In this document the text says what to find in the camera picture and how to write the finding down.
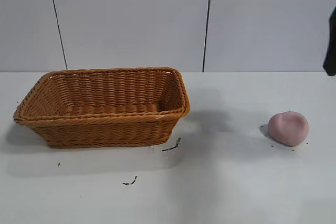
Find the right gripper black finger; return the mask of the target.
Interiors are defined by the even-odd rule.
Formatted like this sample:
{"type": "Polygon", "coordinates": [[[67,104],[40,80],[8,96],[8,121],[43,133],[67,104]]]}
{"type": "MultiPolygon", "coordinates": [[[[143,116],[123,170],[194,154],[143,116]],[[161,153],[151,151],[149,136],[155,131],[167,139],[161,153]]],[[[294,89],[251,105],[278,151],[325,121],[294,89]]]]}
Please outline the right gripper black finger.
{"type": "Polygon", "coordinates": [[[326,57],[323,62],[323,69],[328,76],[336,74],[336,8],[329,17],[329,42],[326,57]]]}

